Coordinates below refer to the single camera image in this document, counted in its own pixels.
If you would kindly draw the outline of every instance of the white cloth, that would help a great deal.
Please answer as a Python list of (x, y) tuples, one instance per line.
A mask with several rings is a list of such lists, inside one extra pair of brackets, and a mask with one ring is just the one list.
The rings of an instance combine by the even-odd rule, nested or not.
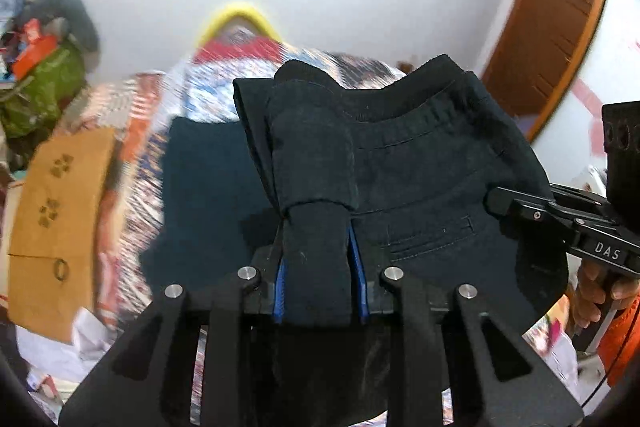
[(41, 372), (79, 383), (113, 344), (109, 330), (85, 308), (72, 324), (72, 344), (52, 341), (29, 330), (15, 327), (20, 356)]

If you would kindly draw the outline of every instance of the black cable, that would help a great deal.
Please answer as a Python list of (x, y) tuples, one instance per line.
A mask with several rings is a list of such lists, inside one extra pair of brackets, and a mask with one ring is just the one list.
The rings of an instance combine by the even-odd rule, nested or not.
[(596, 386), (596, 388), (593, 390), (593, 392), (589, 395), (589, 397), (582, 404), (582, 408), (583, 409), (584, 409), (584, 406), (587, 405), (591, 401), (591, 398), (593, 398), (595, 396), (595, 394), (600, 390), (600, 388), (603, 386), (603, 384), (607, 381), (607, 378), (609, 378), (609, 375), (610, 375), (611, 371), (613, 370), (613, 368), (616, 367), (616, 364), (618, 363), (618, 359), (620, 358), (620, 355), (622, 355), (622, 352), (625, 350), (626, 343), (628, 343), (629, 338), (631, 338), (631, 333), (634, 330), (634, 326), (636, 325), (636, 320), (638, 320), (638, 315), (640, 315), (640, 302), (638, 302), (638, 307), (636, 308), (636, 314), (634, 315), (634, 319), (631, 321), (631, 325), (629, 326), (629, 329), (627, 330), (626, 335), (625, 335), (625, 340), (622, 341), (622, 345), (620, 346), (620, 349), (618, 350), (616, 358), (613, 359), (613, 362), (609, 366), (609, 369), (607, 369), (607, 372), (605, 373), (604, 377), (602, 377), (602, 380), (600, 381), (600, 383)]

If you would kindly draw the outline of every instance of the silver screw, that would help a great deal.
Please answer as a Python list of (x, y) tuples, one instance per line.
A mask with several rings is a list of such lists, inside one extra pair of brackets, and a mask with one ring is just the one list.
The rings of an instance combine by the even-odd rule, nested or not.
[(246, 281), (250, 281), (256, 275), (258, 275), (258, 270), (253, 266), (242, 266), (241, 269), (238, 270), (238, 277)]
[(478, 289), (472, 284), (463, 284), (458, 288), (458, 293), (465, 299), (472, 299), (478, 295)]
[(175, 299), (182, 295), (182, 286), (179, 284), (170, 284), (164, 289), (164, 294), (170, 299)]
[(398, 281), (404, 277), (404, 272), (397, 266), (390, 266), (389, 268), (385, 268), (385, 277), (392, 281)]

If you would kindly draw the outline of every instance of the orange sleeve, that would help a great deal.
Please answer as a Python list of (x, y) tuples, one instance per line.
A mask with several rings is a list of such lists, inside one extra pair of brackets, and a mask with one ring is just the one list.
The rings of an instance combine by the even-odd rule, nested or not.
[[(598, 354), (606, 371), (609, 371), (611, 364), (614, 362), (614, 359), (620, 350), (620, 346), (622, 346), (622, 343), (625, 341), (626, 333), (634, 319), (634, 315), (636, 314), (639, 304), (640, 296), (636, 298), (634, 303), (629, 306), (629, 308), (626, 309), (620, 317), (613, 320), (607, 330), (607, 333), (605, 333), (602, 341), (600, 342)], [(640, 346), (640, 317), (636, 320), (634, 330), (632, 331), (631, 336), (629, 336), (625, 349), (623, 349), (615, 367), (613, 367), (609, 373), (607, 383), (611, 387), (613, 387), (622, 376), (627, 363), (629, 363), (635, 354), (638, 346)]]

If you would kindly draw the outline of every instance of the green bag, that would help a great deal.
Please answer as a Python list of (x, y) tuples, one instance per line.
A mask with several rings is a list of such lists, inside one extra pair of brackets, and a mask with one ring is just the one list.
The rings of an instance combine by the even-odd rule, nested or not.
[(82, 55), (65, 41), (13, 89), (0, 92), (0, 122), (7, 144), (22, 156), (24, 165), (38, 143), (50, 136), (63, 109), (85, 83)]

